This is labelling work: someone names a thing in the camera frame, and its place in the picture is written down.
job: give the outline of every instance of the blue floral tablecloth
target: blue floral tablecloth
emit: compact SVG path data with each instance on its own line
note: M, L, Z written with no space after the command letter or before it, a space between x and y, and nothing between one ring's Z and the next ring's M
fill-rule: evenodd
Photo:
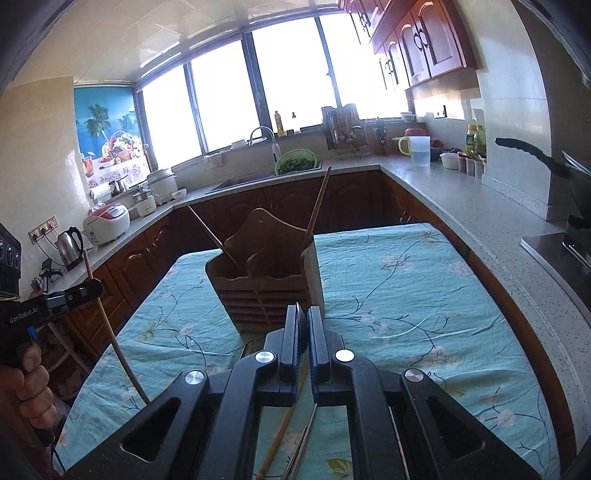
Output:
M326 329L379 368L415 367L439 383L543 478L559 476L556 438L540 386L507 321L472 270L430 225L315 237ZM218 251L181 257L118 338L153 398L180 371L217 372L239 359L243 341L204 273ZM268 477L281 475L313 407L309 382ZM57 451L68 468L143 403L109 348L84 384ZM258 471L283 416L265 408ZM298 477L352 479L346 410L318 410Z

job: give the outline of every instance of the power outlet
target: power outlet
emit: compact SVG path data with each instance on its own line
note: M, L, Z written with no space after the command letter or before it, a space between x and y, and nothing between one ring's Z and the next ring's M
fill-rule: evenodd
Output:
M433 114L435 118L447 118L447 107L443 105L441 109Z
M50 219L45 220L41 225L35 227L33 230L29 232L29 238L31 239L31 243L37 243L37 240L41 238L43 235L47 235L52 230L57 229L58 223L56 216L53 215Z

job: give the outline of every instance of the wall tile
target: wall tile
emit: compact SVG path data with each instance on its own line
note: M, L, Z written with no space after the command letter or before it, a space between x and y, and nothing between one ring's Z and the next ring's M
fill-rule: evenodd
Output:
M39 275L45 255L28 231L55 215L59 231L82 227L89 204L74 118L72 77L28 83L0 97L0 222L22 244L21 295ZM55 234L50 237L55 241ZM59 261L43 239L46 252Z

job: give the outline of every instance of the cup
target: cup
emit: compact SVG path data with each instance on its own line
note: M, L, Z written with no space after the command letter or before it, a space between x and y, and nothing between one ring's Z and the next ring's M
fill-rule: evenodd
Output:
M402 142L408 142L408 150L402 149ZM428 167L431 164L431 137L402 137L398 140L400 153L410 157L415 165Z

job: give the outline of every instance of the kitchen counter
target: kitchen counter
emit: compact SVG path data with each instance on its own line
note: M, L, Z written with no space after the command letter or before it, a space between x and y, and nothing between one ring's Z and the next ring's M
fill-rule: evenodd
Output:
M561 231L525 207L482 185L480 180L445 170L441 164L414 167L406 157L366 157L325 161L322 169L273 177L211 192L216 185L190 192L183 200L158 207L131 222L118 239L93 249L93 269L173 209L232 193L293 180L320 177L331 165L333 174L381 170L427 205L482 260L511 295L540 339L562 384L571 411L577 448L591 433L591 327L549 273L521 246L522 236ZM56 281L52 290L68 288L86 278L79 265Z

